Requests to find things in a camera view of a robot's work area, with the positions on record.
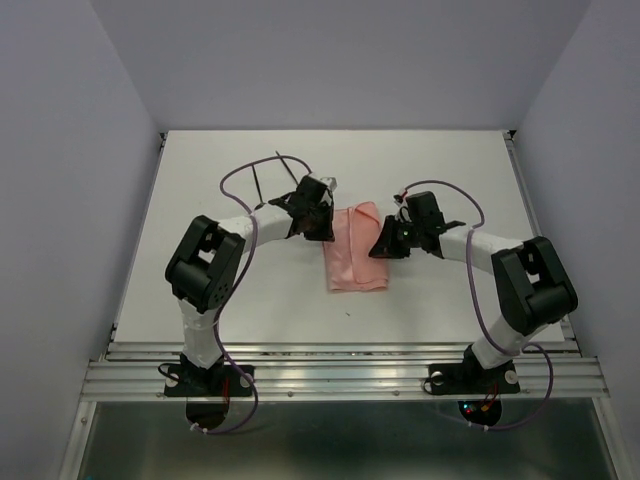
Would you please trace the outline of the pink satin napkin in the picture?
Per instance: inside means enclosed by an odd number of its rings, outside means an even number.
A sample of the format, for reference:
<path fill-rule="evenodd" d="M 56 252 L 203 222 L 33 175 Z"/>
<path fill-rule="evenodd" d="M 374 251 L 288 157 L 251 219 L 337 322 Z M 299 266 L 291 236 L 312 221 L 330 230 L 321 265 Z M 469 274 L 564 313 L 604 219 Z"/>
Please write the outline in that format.
<path fill-rule="evenodd" d="M 335 211 L 334 240 L 323 243 L 326 283 L 330 292 L 371 292 L 388 288 L 387 262 L 369 256 L 382 224 L 374 202 Z"/>

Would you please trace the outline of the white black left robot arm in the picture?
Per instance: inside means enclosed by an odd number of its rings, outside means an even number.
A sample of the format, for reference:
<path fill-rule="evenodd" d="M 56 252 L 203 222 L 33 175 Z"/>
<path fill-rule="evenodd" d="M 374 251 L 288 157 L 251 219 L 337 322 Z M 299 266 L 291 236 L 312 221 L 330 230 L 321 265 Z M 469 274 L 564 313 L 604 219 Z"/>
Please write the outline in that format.
<path fill-rule="evenodd" d="M 269 242 L 301 235 L 308 241 L 332 242 L 337 181 L 314 173 L 296 189 L 244 216 L 214 221 L 194 218 L 165 270 L 165 279 L 182 314 L 184 346 L 181 360 L 191 366 L 188 382 L 199 393 L 215 392 L 223 371 L 223 357 L 214 329 L 222 307 L 234 293 L 242 274 L 244 254 Z"/>

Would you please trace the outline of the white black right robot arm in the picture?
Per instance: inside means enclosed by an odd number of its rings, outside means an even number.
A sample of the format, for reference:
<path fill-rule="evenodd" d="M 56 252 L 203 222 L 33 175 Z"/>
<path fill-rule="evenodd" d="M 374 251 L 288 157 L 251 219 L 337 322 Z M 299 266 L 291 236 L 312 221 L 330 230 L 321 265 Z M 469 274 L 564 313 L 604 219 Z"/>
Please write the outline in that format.
<path fill-rule="evenodd" d="M 369 251 L 376 259 L 404 259 L 413 249 L 466 266 L 471 300 L 482 336 L 469 347 L 460 366 L 463 384 L 482 390 L 496 378 L 496 368 L 516 357 L 547 326 L 578 306 L 578 296 L 552 244 L 543 237 L 508 239 L 484 233 L 484 220 L 468 226 L 448 221 L 433 192 L 394 197 L 398 211 L 384 219 Z M 495 282 L 500 316 L 490 326 L 482 319 L 474 271 Z"/>

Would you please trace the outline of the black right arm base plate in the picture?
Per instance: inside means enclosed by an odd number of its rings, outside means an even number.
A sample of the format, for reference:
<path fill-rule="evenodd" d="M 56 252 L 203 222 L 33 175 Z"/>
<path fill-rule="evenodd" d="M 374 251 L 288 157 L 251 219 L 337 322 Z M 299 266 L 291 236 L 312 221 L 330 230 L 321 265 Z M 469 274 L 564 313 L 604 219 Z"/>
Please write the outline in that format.
<path fill-rule="evenodd" d="M 472 396 L 487 393 L 517 394 L 519 378 L 512 362 L 491 370 L 468 369 L 462 363 L 435 363 L 428 366 L 422 389 L 434 396 Z"/>

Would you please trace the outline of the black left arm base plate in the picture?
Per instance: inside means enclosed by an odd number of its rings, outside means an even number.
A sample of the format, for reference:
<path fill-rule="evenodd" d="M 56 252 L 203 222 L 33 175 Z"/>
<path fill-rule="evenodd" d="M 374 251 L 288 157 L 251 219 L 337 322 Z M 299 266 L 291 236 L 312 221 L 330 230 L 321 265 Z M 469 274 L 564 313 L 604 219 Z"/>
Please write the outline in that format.
<path fill-rule="evenodd" d="M 209 370 L 176 363 L 158 367 L 168 398 L 249 398 L 253 395 L 249 381 L 230 365 L 214 365 Z"/>

